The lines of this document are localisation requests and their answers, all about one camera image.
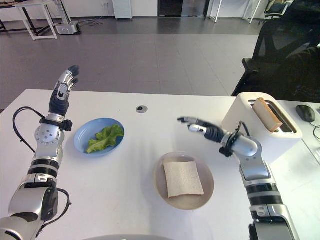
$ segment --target white table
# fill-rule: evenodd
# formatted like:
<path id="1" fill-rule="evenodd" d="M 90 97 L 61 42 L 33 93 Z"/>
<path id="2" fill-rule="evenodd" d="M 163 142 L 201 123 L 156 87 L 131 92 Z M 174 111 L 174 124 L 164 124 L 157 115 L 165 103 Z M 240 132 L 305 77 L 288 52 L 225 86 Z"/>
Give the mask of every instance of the white table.
<path id="1" fill-rule="evenodd" d="M 314 126 L 310 123 L 303 121 L 296 112 L 296 106 L 307 105 L 311 107 L 315 112 L 315 121 L 312 122 L 313 125 L 320 125 L 320 103 L 306 103 L 306 102 L 295 102 L 295 101 L 280 101 L 284 109 L 290 113 L 293 120 L 298 124 L 303 133 L 303 142 L 307 145 L 309 150 L 312 152 L 314 157 L 320 163 L 320 140 L 316 139 L 313 135 Z M 316 130 L 317 136 L 320 136 L 320 129 Z"/>
<path id="2" fill-rule="evenodd" d="M 33 156 L 16 137 L 12 116 L 26 105 L 47 113 L 51 93 L 26 90 L 0 115 L 0 217 L 7 216 L 10 199 L 27 174 Z M 58 174 L 58 186 L 69 191 L 72 206 L 38 239 L 80 240 L 115 234 L 150 234 L 173 240 L 248 239 L 250 203 L 236 159 L 225 158 L 219 154 L 218 144 L 192 134 L 176 120 L 180 116 L 196 116 L 219 125 L 234 99 L 72 92 L 67 118 L 73 121 L 73 130 L 65 134 L 64 158 Z M 148 111 L 137 113 L 140 105 L 147 106 Z M 87 158 L 74 148 L 73 137 L 80 126 L 97 118 L 120 121 L 125 137 L 111 154 Z M 16 122 L 22 136 L 35 146 L 33 136 L 39 118 L 24 111 Z M 162 155 L 172 151 L 186 151 L 203 159 L 211 169 L 214 192 L 204 207 L 178 210 L 158 196 L 153 169 Z M 320 166 L 300 141 L 271 167 L 301 239 L 316 239 L 320 234 L 320 201 L 313 187 L 319 189 Z M 64 207 L 61 197 L 59 210 Z"/>
<path id="3" fill-rule="evenodd" d="M 49 9 L 48 9 L 48 4 L 50 4 L 50 3 L 52 3 L 52 0 L 28 0 L 28 1 L 20 2 L 20 3 L 14 5 L 14 7 L 16 7 L 19 10 L 19 12 L 21 13 L 22 21 L 23 21 L 26 29 L 28 30 L 28 32 L 33 40 L 58 39 L 58 36 L 57 36 L 56 31 L 54 29 L 54 23 L 52 21 L 52 18 L 50 17 L 50 13 L 49 13 Z M 48 24 L 50 26 L 50 29 L 51 29 L 53 35 L 35 36 L 32 33 L 30 26 L 26 20 L 27 16 L 25 15 L 25 13 L 23 11 L 23 8 L 28 8 L 28 7 L 41 7 L 41 9 L 43 10 L 43 13 L 45 15 L 45 18 L 48 21 Z"/>

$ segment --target gray floor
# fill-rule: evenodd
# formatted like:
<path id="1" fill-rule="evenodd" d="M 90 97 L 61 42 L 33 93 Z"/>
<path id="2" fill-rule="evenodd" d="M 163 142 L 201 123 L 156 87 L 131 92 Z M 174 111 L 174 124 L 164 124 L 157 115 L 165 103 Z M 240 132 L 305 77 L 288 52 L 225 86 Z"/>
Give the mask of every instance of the gray floor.
<path id="1" fill-rule="evenodd" d="M 261 27 L 228 18 L 216 24 L 205 18 L 99 21 L 58 40 L 1 33 L 0 108 L 25 89 L 52 89 L 71 65 L 80 66 L 77 91 L 229 96 Z"/>

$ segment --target bread slice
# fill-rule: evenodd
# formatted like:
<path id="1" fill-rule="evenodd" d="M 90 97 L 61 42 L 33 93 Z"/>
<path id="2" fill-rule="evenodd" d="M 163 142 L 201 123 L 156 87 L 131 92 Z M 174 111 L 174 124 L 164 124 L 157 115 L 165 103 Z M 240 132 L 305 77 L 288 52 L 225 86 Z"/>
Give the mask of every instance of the bread slice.
<path id="1" fill-rule="evenodd" d="M 272 110 L 262 97 L 258 98 L 255 101 L 253 110 L 258 115 L 266 129 L 268 129 L 271 133 L 274 133 L 277 128 L 281 127 L 281 125 L 283 124 L 272 112 Z"/>
<path id="2" fill-rule="evenodd" d="M 197 164 L 194 161 L 164 163 L 168 198 L 180 195 L 204 195 Z"/>

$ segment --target green lettuce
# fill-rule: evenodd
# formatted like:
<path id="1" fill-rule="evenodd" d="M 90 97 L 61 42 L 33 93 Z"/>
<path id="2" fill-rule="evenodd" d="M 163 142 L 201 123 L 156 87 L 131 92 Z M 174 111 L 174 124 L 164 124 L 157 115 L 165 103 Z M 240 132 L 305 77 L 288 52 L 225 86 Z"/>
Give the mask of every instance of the green lettuce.
<path id="1" fill-rule="evenodd" d="M 86 152 L 90 154 L 104 150 L 109 146 L 115 146 L 117 137 L 122 137 L 124 135 L 124 130 L 118 124 L 107 126 L 101 132 L 95 134 L 96 140 L 89 140 Z"/>

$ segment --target blue plate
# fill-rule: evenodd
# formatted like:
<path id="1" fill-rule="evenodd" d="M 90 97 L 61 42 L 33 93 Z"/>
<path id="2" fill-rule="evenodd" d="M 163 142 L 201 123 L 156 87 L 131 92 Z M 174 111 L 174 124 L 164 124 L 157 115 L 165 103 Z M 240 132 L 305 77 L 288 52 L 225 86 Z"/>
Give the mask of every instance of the blue plate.
<path id="1" fill-rule="evenodd" d="M 123 131 L 125 131 L 124 126 L 120 122 L 112 118 L 99 118 L 87 122 L 85 125 L 79 128 L 74 136 L 74 146 L 80 152 L 89 157 L 100 157 L 108 154 L 112 150 L 116 149 L 119 144 L 124 139 L 123 136 L 118 136 L 116 138 L 115 146 L 108 146 L 105 150 L 95 151 L 92 153 L 87 153 L 86 149 L 88 148 L 88 142 L 90 139 L 96 139 L 96 133 L 99 133 L 105 127 L 111 127 L 113 124 L 118 124 Z"/>

